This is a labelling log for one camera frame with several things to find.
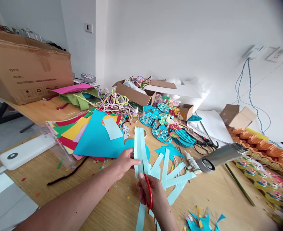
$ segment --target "cardboard box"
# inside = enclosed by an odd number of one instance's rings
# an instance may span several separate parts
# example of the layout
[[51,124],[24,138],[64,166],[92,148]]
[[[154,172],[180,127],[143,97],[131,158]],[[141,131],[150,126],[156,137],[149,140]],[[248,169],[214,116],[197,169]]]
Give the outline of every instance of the cardboard box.
[[187,121],[189,118],[191,118],[191,116],[193,115],[193,107],[194,105],[192,104],[183,104],[179,107],[181,111],[181,116],[184,120]]
[[226,104],[220,116],[224,123],[229,127],[235,129],[241,128],[243,130],[257,117],[257,115],[248,107],[245,107],[242,111],[240,111],[240,106],[233,104]]
[[0,97],[21,105],[73,85],[70,58],[46,43],[0,31]]
[[129,100],[139,104],[140,106],[148,106],[154,103],[156,96],[155,91],[145,90],[145,92],[147,93],[145,95],[139,91],[136,91],[132,88],[129,88],[128,86],[123,85],[122,83],[124,81],[125,80],[118,81],[113,85],[113,87],[117,86],[117,93],[126,96],[127,98],[129,98]]

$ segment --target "colored paper stack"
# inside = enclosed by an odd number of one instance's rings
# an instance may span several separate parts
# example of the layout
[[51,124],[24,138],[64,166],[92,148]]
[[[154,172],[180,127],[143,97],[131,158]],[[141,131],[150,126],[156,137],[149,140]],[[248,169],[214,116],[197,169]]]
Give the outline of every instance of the colored paper stack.
[[77,160],[83,156],[104,161],[117,158],[124,149],[120,115],[95,110],[64,121],[47,121],[59,144]]

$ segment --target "white paper sheet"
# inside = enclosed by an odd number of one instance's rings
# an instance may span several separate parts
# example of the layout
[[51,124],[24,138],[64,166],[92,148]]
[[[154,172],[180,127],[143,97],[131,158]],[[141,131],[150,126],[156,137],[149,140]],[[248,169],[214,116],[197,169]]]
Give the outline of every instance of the white paper sheet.
[[202,118],[202,124],[209,136],[226,143],[233,143],[233,140],[224,124],[224,121],[216,111],[196,111],[197,115]]

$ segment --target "glue bottle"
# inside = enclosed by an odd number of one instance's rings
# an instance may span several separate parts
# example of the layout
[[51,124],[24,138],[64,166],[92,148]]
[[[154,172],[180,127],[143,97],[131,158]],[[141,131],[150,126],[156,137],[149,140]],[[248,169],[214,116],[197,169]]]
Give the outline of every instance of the glue bottle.
[[186,150],[184,150],[184,151],[185,151],[185,156],[186,156],[187,162],[190,165],[188,167],[188,169],[192,169],[195,174],[202,173],[202,171],[200,170],[200,168],[199,168],[198,164],[196,163],[196,161],[194,160],[194,158],[191,157],[191,155]]

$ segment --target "pink paper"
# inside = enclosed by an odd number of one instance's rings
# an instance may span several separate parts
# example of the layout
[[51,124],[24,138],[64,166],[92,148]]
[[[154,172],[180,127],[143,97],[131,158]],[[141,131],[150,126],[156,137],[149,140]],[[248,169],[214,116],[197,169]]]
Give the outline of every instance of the pink paper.
[[73,85],[73,86],[55,89],[55,90],[52,90],[52,91],[59,93],[59,94],[66,94],[66,93],[70,93],[70,92],[73,92],[73,91],[78,91],[78,90],[92,88],[92,87],[94,87],[94,86],[92,86],[90,84],[86,84],[86,83],[81,83],[81,84],[76,84],[76,85]]
[[74,142],[79,142],[80,138],[82,137],[84,131],[86,130],[88,124],[84,124],[83,127],[80,129],[79,133],[77,134],[77,136],[75,137],[75,139],[73,140]]

